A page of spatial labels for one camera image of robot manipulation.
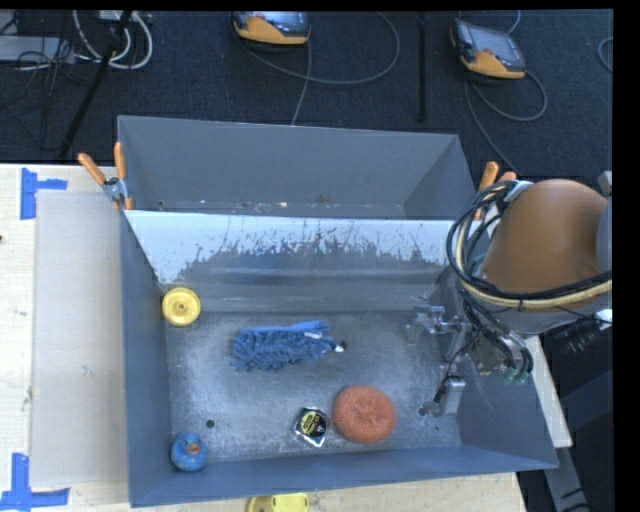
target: yellow ball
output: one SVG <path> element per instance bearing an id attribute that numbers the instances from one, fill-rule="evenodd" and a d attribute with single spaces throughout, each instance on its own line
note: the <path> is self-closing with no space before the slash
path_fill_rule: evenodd
<path id="1" fill-rule="evenodd" d="M 167 322 L 184 327 L 200 315 L 200 299 L 188 288 L 174 288 L 162 299 L 162 314 Z"/>

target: blue ball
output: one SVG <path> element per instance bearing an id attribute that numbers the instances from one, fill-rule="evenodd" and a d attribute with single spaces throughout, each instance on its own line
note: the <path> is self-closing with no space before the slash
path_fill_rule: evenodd
<path id="1" fill-rule="evenodd" d="M 178 434 L 171 445 L 171 462 L 182 471 L 198 471 L 207 463 L 209 449 L 198 434 Z"/>

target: yellow object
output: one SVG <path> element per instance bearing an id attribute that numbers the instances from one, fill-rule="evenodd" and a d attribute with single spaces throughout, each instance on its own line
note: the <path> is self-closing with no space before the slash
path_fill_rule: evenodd
<path id="1" fill-rule="evenodd" d="M 184 327 L 200 315 L 200 299 L 188 288 L 174 288 L 162 299 L 162 314 L 167 322 Z"/>
<path id="2" fill-rule="evenodd" d="M 239 27 L 235 22 L 234 26 L 241 37 L 262 43 L 298 45 L 306 43 L 309 39 L 305 36 L 285 36 L 267 20 L 258 16 L 247 17 L 246 29 Z"/>
<path id="3" fill-rule="evenodd" d="M 501 190 L 501 186 L 506 187 L 507 185 L 504 182 L 499 182 L 497 184 L 498 188 L 493 189 L 489 195 L 485 196 L 485 200 L 494 198 L 498 191 Z M 517 200 L 513 201 L 500 221 L 499 229 L 496 230 L 494 240 L 491 242 L 483 263 L 483 278 L 496 286 L 504 286 L 504 283 L 509 283 L 509 292 L 526 293 L 562 286 L 572 281 L 572 275 L 574 279 L 583 279 L 597 272 L 596 263 L 594 262 L 596 256 L 585 257 L 588 251 L 585 250 L 584 246 L 592 245 L 589 240 L 593 242 L 593 233 L 597 232 L 593 211 L 594 209 L 596 210 L 596 216 L 601 215 L 606 205 L 606 199 L 597 198 L 597 193 L 586 186 L 578 183 L 571 184 L 568 183 L 568 180 L 558 179 L 545 180 L 532 185 L 529 189 L 523 191 L 521 195 L 522 197 L 518 196 Z M 558 195 L 563 196 L 560 201 L 558 201 Z M 523 201 L 522 198 L 526 196 L 529 196 L 529 199 L 533 198 L 533 201 Z M 508 220 L 511 216 L 517 218 L 516 222 Z M 515 225 L 523 221 L 523 219 L 527 219 L 526 226 L 522 224 Z M 471 218 L 466 218 L 460 225 L 452 246 L 453 259 L 458 268 L 463 268 L 464 266 L 463 243 L 470 223 Z M 585 229 L 585 225 L 589 223 L 591 224 L 592 234 L 590 235 L 591 238 L 587 239 L 585 238 L 585 233 L 588 233 L 589 228 Z M 532 238 L 535 238 L 535 245 L 533 246 L 531 245 Z M 566 250 L 567 248 L 577 250 L 578 257 L 571 262 L 565 256 L 562 258 L 556 255 L 549 256 L 548 251 L 554 249 L 554 247 L 560 250 Z M 539 268 L 541 262 L 543 262 L 542 270 Z M 566 270 L 567 262 L 570 265 L 574 265 L 570 271 Z M 514 272 L 515 267 L 511 267 L 511 265 L 527 264 L 535 264 L 537 268 L 532 270 L 531 268 L 521 267 Z M 595 284 L 567 295 L 520 299 L 492 295 L 466 281 L 462 281 L 461 284 L 480 301 L 521 311 L 542 311 L 548 308 L 558 308 L 559 306 L 572 307 L 589 303 L 595 300 L 596 297 L 610 292 L 613 286 L 612 279 L 609 278 L 603 283 Z"/>
<path id="4" fill-rule="evenodd" d="M 513 181 L 517 179 L 518 175 L 515 172 L 507 171 L 502 176 L 500 176 L 500 179 L 498 181 Z"/>
<path id="5" fill-rule="evenodd" d="M 78 162 L 82 164 L 98 185 L 102 186 L 107 182 L 107 177 L 87 153 L 78 153 Z"/>
<path id="6" fill-rule="evenodd" d="M 249 500 L 247 512 L 307 512 L 309 497 L 303 493 L 255 496 Z"/>
<path id="7" fill-rule="evenodd" d="M 460 60 L 467 68 L 481 75 L 495 78 L 522 78 L 524 71 L 509 71 L 502 62 L 487 50 L 473 52 L 475 62 L 467 61 L 463 56 Z"/>
<path id="8" fill-rule="evenodd" d="M 484 190 L 489 185 L 493 185 L 498 177 L 498 171 L 500 167 L 495 162 L 487 162 L 487 165 L 484 167 L 484 173 L 482 174 L 482 179 L 480 180 L 480 185 L 478 186 L 478 190 Z M 473 217 L 473 220 L 482 219 L 482 210 L 476 210 L 476 213 Z"/>
<path id="9" fill-rule="evenodd" d="M 127 166 L 124 162 L 124 154 L 122 152 L 122 143 L 116 142 L 113 146 L 113 160 L 116 164 L 116 172 L 121 180 L 127 177 Z"/>

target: bin floor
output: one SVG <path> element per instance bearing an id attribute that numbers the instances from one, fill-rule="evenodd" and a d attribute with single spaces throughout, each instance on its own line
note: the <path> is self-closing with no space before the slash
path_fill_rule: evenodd
<path id="1" fill-rule="evenodd" d="M 233 366 L 233 338 L 241 329 L 308 320 L 331 325 L 330 335 L 346 342 L 345 351 L 279 371 Z M 209 447 L 209 462 L 459 445 L 455 417 L 420 411 L 435 395 L 443 371 L 436 339 L 410 345 L 405 325 L 406 315 L 399 313 L 310 318 L 203 312 L 188 327 L 169 326 L 172 434 L 198 433 Z M 357 384 L 380 389 L 395 404 L 398 423 L 391 436 L 363 445 L 332 427 L 322 447 L 295 436 L 293 426 L 303 407 L 318 407 L 331 416 L 336 395 Z"/>

